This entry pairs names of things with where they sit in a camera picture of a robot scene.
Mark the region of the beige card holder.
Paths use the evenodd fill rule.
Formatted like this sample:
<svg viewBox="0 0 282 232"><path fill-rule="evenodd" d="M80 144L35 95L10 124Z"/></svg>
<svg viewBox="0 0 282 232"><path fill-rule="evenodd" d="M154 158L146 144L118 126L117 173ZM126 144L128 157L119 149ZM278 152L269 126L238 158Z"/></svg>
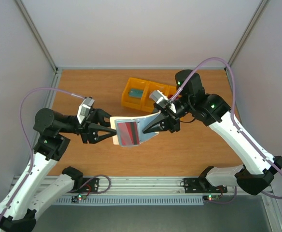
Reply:
<svg viewBox="0 0 282 232"><path fill-rule="evenodd" d="M116 130L116 135L112 137L113 144L120 145L121 147L139 146L157 136L159 132L143 133L142 130L153 121L158 114L159 113L154 113L136 117L110 117L111 129Z"/></svg>

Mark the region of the red VIP credit card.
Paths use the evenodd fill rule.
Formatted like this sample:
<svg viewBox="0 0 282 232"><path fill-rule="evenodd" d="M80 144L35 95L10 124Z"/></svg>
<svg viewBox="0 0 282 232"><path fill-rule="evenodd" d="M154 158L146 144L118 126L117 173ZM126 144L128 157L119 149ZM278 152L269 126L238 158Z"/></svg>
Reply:
<svg viewBox="0 0 282 232"><path fill-rule="evenodd" d="M137 146L141 143L136 121L116 120L115 125L120 146Z"/></svg>

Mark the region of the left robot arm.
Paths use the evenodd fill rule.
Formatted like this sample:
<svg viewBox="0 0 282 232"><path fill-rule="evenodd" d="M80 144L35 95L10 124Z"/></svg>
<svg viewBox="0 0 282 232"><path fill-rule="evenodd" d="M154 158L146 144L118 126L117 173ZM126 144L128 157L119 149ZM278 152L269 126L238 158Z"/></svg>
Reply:
<svg viewBox="0 0 282 232"><path fill-rule="evenodd" d="M96 144L116 134L108 121L110 117L102 109L86 109L84 119L48 108L37 112L34 130L40 136L25 170L0 203L0 232L32 231L42 213L65 193L79 193L80 200L84 199L84 193L98 193L94 181L99 176L85 179L81 171L71 166L40 193L37 190L70 143L63 134L76 134L84 144Z"/></svg>

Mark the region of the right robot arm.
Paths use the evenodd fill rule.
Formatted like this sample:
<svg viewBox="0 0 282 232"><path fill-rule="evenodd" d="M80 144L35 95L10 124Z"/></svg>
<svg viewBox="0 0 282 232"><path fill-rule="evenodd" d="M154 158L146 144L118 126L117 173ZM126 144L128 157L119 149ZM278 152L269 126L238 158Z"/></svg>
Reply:
<svg viewBox="0 0 282 232"><path fill-rule="evenodd" d="M273 156L242 127L231 114L227 102L217 94L208 94L202 85L200 75L192 70L182 70L175 74L176 89L180 97L168 99L159 90L154 90L150 98L158 116L147 124L143 133L180 130L180 119L191 114L195 120L216 132L234 150L242 165L229 168L207 167L198 177L204 191L218 186L240 187L251 195L263 192L282 168L282 157Z"/></svg>

